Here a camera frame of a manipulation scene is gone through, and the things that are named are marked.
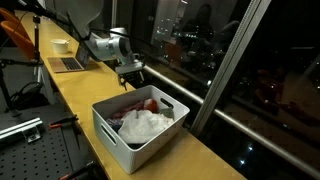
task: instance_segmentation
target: orange chair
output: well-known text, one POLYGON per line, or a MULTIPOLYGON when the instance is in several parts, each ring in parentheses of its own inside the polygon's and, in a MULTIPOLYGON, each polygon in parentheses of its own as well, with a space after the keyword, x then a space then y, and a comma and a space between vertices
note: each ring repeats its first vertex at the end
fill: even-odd
POLYGON ((34 45, 19 21, 2 21, 1 27, 28 59, 34 58, 34 45))
POLYGON ((182 47, 176 44, 166 43, 164 45, 164 52, 168 55, 168 59, 171 64, 180 67, 181 66, 181 54, 182 47))
POLYGON ((18 17, 15 16, 14 14, 12 14, 10 11, 4 9, 4 8, 0 8, 0 14, 3 16, 5 21, 11 21, 11 22, 14 22, 14 23, 19 23, 18 17))
MULTIPOLYGON (((2 21, 9 21, 9 20, 13 20, 16 21, 17 17, 12 17, 13 15, 11 14, 11 12, 9 12, 8 10, 4 9, 4 8, 0 8, 0 23, 2 21)), ((8 35, 7 33, 0 28, 0 41, 4 42, 7 41, 5 46, 6 47, 17 47, 16 44, 11 40, 7 40, 8 35)))

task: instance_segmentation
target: glass window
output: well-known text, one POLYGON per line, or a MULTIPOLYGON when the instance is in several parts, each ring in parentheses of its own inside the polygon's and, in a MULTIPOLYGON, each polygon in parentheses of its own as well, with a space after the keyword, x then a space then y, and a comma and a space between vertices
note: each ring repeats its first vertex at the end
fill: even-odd
POLYGON ((317 7, 272 1, 217 107, 320 170, 317 7))
MULTIPOLYGON (((132 47, 152 57, 146 59, 146 65, 204 98, 249 3, 250 0, 135 0, 131 36, 151 42, 156 48, 131 39, 132 47)), ((148 72, 144 74, 144 84, 131 84, 153 84, 171 93, 191 109, 186 120, 186 127, 191 127, 201 105, 148 72)))

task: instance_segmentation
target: red object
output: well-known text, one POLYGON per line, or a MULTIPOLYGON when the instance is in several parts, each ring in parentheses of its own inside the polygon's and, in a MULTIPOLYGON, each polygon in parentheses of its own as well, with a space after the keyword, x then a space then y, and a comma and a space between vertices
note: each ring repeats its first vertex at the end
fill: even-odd
POLYGON ((49 129, 54 129, 54 128, 58 128, 58 127, 61 127, 61 124, 49 124, 49 129))
POLYGON ((320 120, 307 114, 298 104, 295 102, 290 102, 289 104, 280 104, 281 109, 291 114, 296 119, 300 120, 302 123, 311 127, 319 127, 320 120))
POLYGON ((139 101, 136 104, 129 106, 127 108, 122 109, 120 112, 117 112, 115 114, 113 114, 112 118, 113 119, 121 119, 125 114, 127 114, 127 112, 129 111, 133 111, 133 110, 142 110, 144 109, 144 102, 143 101, 139 101))
POLYGON ((152 113, 158 112, 158 104, 154 99, 147 99, 144 101, 144 109, 149 110, 152 113))
POLYGON ((69 174, 67 174, 67 175, 65 175, 65 176, 60 177, 60 178, 59 178, 59 180, 65 180, 65 179, 68 179, 68 177, 69 177, 69 174))

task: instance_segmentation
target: metal frame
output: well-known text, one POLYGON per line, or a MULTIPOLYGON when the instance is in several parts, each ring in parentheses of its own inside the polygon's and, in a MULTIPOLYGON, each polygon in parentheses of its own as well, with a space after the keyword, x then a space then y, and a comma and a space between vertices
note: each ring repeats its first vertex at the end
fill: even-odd
POLYGON ((111 28, 116 27, 117 23, 117 6, 118 6, 118 0, 112 1, 112 16, 111 16, 111 28))
POLYGON ((230 44, 230 48, 218 70, 216 77, 207 93, 205 101, 191 127, 191 133, 199 136, 205 124, 213 112, 220 96, 223 93, 234 69, 236 68, 245 47, 249 44, 253 33, 258 27, 271 0, 252 0, 243 20, 240 23, 237 33, 230 44))

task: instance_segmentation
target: metal rail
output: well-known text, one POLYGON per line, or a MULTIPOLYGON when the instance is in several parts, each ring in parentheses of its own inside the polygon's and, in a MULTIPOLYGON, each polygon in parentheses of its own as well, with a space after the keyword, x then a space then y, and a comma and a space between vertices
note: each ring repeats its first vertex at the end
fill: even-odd
POLYGON ((112 1, 112 16, 111 16, 111 28, 115 28, 117 24, 117 8, 118 0, 112 1))
POLYGON ((147 65, 144 66, 144 70, 146 70, 148 73, 152 74, 153 76, 159 78, 161 81, 163 81, 163 82, 167 83, 168 85, 172 86, 173 88, 175 88, 176 90, 178 90, 182 94, 188 96, 190 99, 194 100, 198 104, 200 104, 200 105, 203 104, 203 99, 201 97, 199 97, 198 95, 192 93, 191 91, 187 90, 186 88, 180 86, 179 84, 175 83, 171 79, 165 77, 164 75, 162 75, 158 71, 152 69, 151 67, 149 67, 147 65))

